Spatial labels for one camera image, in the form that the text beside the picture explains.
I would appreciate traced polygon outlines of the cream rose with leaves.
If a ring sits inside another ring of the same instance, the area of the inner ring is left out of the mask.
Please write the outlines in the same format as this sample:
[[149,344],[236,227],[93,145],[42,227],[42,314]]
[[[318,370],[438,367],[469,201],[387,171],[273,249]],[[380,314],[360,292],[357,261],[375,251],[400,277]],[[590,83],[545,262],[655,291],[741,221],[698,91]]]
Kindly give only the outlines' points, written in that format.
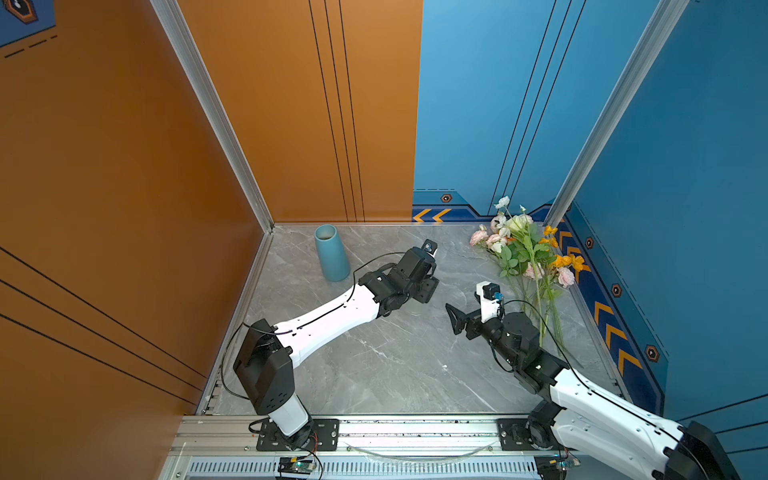
[[499,258],[504,274],[526,279],[533,287],[527,310],[539,323],[539,343],[550,339],[560,353],[567,354],[556,301],[576,284],[576,275],[586,264],[581,255],[560,251],[557,233],[555,227],[540,227],[525,212],[514,215],[499,230],[504,241]]

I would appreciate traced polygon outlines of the pink rose spray with leaves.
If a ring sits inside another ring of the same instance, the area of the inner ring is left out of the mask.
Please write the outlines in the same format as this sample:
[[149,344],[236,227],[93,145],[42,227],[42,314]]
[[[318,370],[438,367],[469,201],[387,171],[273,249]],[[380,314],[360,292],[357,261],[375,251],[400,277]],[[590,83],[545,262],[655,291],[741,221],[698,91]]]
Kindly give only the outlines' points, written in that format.
[[518,296],[530,299],[527,281],[524,279],[530,266],[531,255],[526,245],[530,240],[530,223],[521,218],[509,220],[492,231],[481,225],[470,237],[469,244],[486,251],[497,263],[502,279],[510,282]]

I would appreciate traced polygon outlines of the white poppy fuzzy green stem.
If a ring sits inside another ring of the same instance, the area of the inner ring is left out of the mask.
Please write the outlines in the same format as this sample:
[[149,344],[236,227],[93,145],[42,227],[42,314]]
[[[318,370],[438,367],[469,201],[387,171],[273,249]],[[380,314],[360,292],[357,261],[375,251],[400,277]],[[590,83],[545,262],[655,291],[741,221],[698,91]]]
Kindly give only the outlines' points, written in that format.
[[[534,222],[533,218],[527,213],[526,209],[524,207],[520,207],[520,211],[517,214],[513,214],[509,210],[510,205],[510,198],[509,197],[502,197],[496,204],[495,208],[497,209],[496,216],[491,221],[491,230],[496,231],[499,227],[501,227],[504,223],[506,223],[509,220],[517,220],[518,218],[521,218],[525,223],[530,223],[530,240],[529,243],[526,245],[526,247],[529,249],[529,253],[531,255],[530,264],[533,266],[536,266],[539,264],[541,256],[540,251],[543,250],[543,247],[538,246],[539,240],[542,238],[543,234],[539,230],[539,226]],[[531,280],[526,278],[524,276],[524,279],[527,281],[528,289],[530,292],[530,299],[526,300],[531,303],[531,306],[528,307],[528,311],[531,314],[534,314],[537,316],[538,312],[534,308],[534,305],[532,303],[534,298],[534,285]]]

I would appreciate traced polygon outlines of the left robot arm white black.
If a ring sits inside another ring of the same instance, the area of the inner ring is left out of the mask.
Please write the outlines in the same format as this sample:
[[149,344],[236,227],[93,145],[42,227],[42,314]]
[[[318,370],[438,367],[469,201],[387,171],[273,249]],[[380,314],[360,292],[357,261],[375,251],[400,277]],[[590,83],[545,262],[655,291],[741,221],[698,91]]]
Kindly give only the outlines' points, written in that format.
[[302,316],[274,326],[262,319],[248,327],[232,370],[255,412],[267,417],[289,444],[300,447],[314,436],[313,418],[296,393],[295,368],[324,345],[410,300],[428,303],[439,284],[434,276],[437,249],[427,239]]

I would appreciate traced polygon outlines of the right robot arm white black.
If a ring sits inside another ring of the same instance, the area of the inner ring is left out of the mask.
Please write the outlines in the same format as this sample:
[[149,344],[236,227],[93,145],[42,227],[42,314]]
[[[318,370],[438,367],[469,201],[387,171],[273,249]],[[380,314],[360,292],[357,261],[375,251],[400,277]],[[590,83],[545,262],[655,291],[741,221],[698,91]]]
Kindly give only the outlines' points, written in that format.
[[588,380],[542,349],[539,331],[523,312],[483,315],[446,307],[455,334],[482,338],[531,393],[532,443],[574,449],[631,479],[736,479],[739,474],[715,433],[648,412]]

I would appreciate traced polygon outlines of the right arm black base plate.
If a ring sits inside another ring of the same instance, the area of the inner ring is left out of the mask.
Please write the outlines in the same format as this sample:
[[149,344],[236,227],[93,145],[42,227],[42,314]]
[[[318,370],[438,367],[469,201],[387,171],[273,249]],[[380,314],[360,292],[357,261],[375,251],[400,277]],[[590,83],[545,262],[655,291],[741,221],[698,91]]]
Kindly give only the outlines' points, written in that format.
[[496,427],[503,451],[549,451],[558,446],[551,429],[533,420],[500,418]]

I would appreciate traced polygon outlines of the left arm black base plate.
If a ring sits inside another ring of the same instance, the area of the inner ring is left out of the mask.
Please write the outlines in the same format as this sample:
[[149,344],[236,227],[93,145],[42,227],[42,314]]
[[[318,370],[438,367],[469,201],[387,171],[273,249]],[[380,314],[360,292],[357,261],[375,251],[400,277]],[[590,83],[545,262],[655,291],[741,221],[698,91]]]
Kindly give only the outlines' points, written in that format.
[[286,436],[272,419],[268,419],[261,424],[256,435],[256,449],[263,452],[333,452],[338,446],[339,425],[339,420],[335,418],[310,419],[309,423],[295,434]]

